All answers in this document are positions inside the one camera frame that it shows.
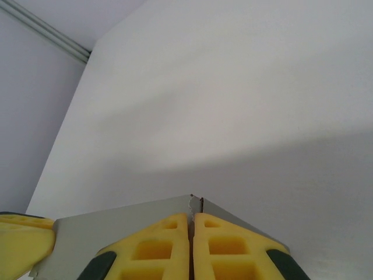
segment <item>white wall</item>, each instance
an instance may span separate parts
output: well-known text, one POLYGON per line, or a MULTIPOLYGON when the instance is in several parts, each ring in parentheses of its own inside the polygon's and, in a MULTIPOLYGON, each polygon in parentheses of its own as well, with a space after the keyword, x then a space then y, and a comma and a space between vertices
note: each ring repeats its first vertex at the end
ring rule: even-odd
POLYGON ((311 279, 370 279, 372 15, 145 3, 97 43, 28 212, 192 192, 288 244, 311 279))
POLYGON ((0 211, 26 211, 83 69, 0 11, 0 211))

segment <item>dark green rubber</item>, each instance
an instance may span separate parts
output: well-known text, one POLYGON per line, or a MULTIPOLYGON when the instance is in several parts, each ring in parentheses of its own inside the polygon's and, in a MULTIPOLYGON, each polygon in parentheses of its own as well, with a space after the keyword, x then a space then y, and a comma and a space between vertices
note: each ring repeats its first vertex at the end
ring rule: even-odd
POLYGON ((117 254, 113 251, 94 257, 77 280, 104 280, 116 257, 117 254))
POLYGON ((291 255, 279 250, 268 250, 267 255, 281 272, 285 280, 310 280, 291 255))
POLYGON ((16 212, 0 212, 0 215, 19 215, 19 216, 25 216, 25 217, 30 217, 30 218, 45 219, 45 217, 33 216, 33 215, 28 215, 28 214, 21 214, 21 213, 16 213, 16 212))

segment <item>yellow plastic part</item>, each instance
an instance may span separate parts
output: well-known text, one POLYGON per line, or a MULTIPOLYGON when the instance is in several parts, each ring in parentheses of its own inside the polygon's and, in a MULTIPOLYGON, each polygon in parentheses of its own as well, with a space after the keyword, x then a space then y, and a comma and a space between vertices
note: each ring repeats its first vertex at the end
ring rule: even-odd
POLYGON ((0 279, 14 280, 53 251, 51 229, 0 222, 0 279))
POLYGON ((117 257, 105 280, 188 280, 189 240, 185 213, 171 215, 103 248, 117 257))
POLYGON ((0 215, 0 223, 14 223, 16 225, 52 229, 54 221, 47 218, 34 218, 17 214, 6 214, 0 215))
POLYGON ((195 280, 284 280, 266 251, 283 245, 206 213, 195 215, 195 280))

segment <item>white ceiling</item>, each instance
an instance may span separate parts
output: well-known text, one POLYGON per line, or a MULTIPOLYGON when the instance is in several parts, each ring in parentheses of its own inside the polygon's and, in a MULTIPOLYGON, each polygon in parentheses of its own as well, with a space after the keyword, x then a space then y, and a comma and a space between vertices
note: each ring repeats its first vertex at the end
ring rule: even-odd
POLYGON ((88 50, 146 0, 16 0, 88 50))

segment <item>yellow foam block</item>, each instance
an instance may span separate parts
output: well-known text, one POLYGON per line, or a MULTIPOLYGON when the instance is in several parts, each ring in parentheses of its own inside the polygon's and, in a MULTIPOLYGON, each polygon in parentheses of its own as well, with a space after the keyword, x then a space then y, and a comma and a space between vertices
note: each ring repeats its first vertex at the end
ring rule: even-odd
POLYGON ((195 215, 195 280, 284 280, 266 251, 280 243, 206 213, 195 215))
POLYGON ((51 229, 0 222, 0 279, 14 280, 53 251, 51 229))
POLYGON ((78 278, 83 279, 188 280, 187 215, 169 216, 100 250, 78 278))
POLYGON ((16 225, 34 226, 37 228, 51 229, 54 221, 47 218, 39 218, 36 216, 17 215, 16 213, 0 215, 0 222, 14 223, 16 225))

